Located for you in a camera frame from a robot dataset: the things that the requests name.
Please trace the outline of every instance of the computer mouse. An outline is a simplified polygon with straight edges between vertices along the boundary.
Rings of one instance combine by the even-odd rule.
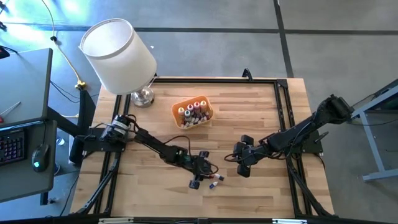
[[[36,172],[43,172],[49,166],[50,149],[48,144],[41,144],[36,147],[32,155],[32,167]]]

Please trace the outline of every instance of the keyboard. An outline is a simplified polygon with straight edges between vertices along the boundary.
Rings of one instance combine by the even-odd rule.
[[[23,129],[0,133],[0,166],[26,158],[25,131]]]

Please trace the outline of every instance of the yellow connector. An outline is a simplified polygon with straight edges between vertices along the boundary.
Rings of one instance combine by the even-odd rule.
[[[84,90],[86,87],[86,83],[82,82],[81,80],[77,81],[77,84],[75,85],[75,88],[78,90]]]

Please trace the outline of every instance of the power cord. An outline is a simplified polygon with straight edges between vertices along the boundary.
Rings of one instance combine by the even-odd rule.
[[[0,47],[4,48],[4,49],[6,49],[6,50],[10,50],[10,51],[12,51],[12,52],[14,52],[14,53],[17,53],[17,54],[18,54],[18,51],[16,51],[16,50],[13,50],[13,49],[11,49],[11,48],[9,48],[9,47],[2,46],[2,45],[0,45]]]
[[[52,17],[52,13],[51,13],[49,7],[47,6],[47,4],[44,2],[44,0],[42,0],[42,2],[43,2],[43,4],[44,4],[44,6],[47,8],[47,10],[48,10],[48,12],[49,12],[49,14],[50,14],[50,17],[51,17],[51,23],[52,23],[52,37],[50,37],[50,40],[51,40],[52,42],[54,42],[55,46],[59,49],[59,51],[61,52],[61,54],[62,54],[63,57],[65,58],[65,60],[68,62],[70,68],[73,70],[73,72],[75,72],[75,75],[76,75],[76,77],[77,77],[77,84],[75,85],[75,88],[78,89],[78,90],[83,90],[83,89],[86,87],[86,83],[83,82],[83,81],[80,79],[80,76],[79,76],[79,74],[77,73],[75,67],[72,65],[72,63],[70,63],[68,57],[63,53],[62,49],[61,49],[60,46],[57,44],[57,37],[55,36],[55,26],[54,26],[54,19],[53,19],[53,17]]]
[[[77,97],[77,96],[73,96],[71,93],[69,93],[69,92],[67,92],[66,90],[64,90],[63,88],[61,88],[60,86],[58,86],[55,82],[53,82],[53,81],[50,81],[50,83],[51,83],[51,85],[53,85],[54,86],[54,88],[56,89],[56,90],[58,90],[58,92],[60,92],[61,94],[62,94],[62,96],[63,97],[65,97],[67,100],[69,100],[70,102],[72,102],[72,103],[79,103],[80,102],[80,100],[78,100],[78,101],[73,101],[73,100],[71,100],[67,95],[65,95],[63,92],[65,92],[66,94],[68,94],[68,95],[70,95],[71,97],[74,97],[74,98],[76,98],[76,99],[79,99],[79,97]]]
[[[77,175],[75,181],[73,182],[72,186],[70,187],[69,194],[68,194],[67,200],[65,201],[65,204],[64,204],[64,206],[63,206],[63,209],[62,209],[62,212],[61,212],[61,214],[60,214],[60,217],[62,216],[63,212],[65,211],[65,209],[66,209],[66,207],[67,207],[70,194],[72,193],[72,189],[73,189],[73,187],[75,186],[75,184],[77,183],[77,180],[78,180],[78,179],[79,179],[79,175]]]
[[[350,125],[357,125],[357,126],[377,126],[377,125],[389,124],[389,123],[392,123],[392,122],[394,122],[394,121],[398,121],[398,119],[393,119],[392,121],[387,121],[387,122],[380,123],[380,124],[353,124],[353,123],[347,123],[347,124],[350,124]]]

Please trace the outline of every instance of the white lampshade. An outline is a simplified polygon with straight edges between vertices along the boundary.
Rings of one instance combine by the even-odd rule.
[[[108,19],[94,25],[84,34],[79,48],[102,85],[114,94],[139,91],[156,73],[155,58],[124,19]]]

